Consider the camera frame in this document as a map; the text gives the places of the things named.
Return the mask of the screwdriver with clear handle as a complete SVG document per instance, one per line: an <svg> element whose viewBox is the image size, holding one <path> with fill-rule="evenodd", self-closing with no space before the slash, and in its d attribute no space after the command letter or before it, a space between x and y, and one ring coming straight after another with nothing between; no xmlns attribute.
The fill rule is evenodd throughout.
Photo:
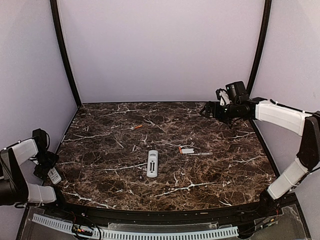
<svg viewBox="0 0 320 240"><path fill-rule="evenodd" d="M190 153L189 156L212 156L212 152Z"/></svg>

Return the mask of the white battery cover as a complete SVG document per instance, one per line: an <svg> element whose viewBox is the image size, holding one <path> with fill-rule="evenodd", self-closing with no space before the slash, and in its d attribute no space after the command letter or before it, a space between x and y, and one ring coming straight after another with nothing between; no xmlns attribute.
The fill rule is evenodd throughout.
<svg viewBox="0 0 320 240"><path fill-rule="evenodd" d="M181 154L194 154L195 150L193 148L182 148L180 153Z"/></svg>

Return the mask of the white remote control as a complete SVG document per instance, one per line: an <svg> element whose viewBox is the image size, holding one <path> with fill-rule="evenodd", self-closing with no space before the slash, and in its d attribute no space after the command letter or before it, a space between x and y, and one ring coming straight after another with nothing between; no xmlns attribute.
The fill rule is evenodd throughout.
<svg viewBox="0 0 320 240"><path fill-rule="evenodd" d="M57 185L62 181L62 178L55 167L48 171L48 177L54 185Z"/></svg>
<svg viewBox="0 0 320 240"><path fill-rule="evenodd" d="M157 150L150 150L147 159L146 176L148 178L156 178L158 176L159 152Z"/></svg>

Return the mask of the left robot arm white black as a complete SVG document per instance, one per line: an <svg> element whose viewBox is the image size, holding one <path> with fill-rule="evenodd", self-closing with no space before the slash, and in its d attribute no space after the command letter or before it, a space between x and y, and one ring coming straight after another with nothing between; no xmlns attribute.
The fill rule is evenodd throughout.
<svg viewBox="0 0 320 240"><path fill-rule="evenodd" d="M32 137L18 141L0 150L0 205L21 208L24 204L51 205L51 210L60 218L71 213L62 191L57 184L62 177L55 168L59 156L49 151L50 136L41 129L32 131ZM50 179L53 186L29 183L21 166L36 162L33 174L41 179Z"/></svg>

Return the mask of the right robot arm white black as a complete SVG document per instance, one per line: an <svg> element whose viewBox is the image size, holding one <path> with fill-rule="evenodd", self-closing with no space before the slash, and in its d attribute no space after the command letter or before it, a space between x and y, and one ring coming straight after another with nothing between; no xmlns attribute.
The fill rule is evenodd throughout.
<svg viewBox="0 0 320 240"><path fill-rule="evenodd" d="M216 90L217 101L208 101L200 110L205 118L214 118L232 126L237 120L256 121L267 147L277 162L281 174L262 193L255 213L266 217L275 208L274 201L320 167L320 113L281 104L277 101L250 97L242 81Z"/></svg>

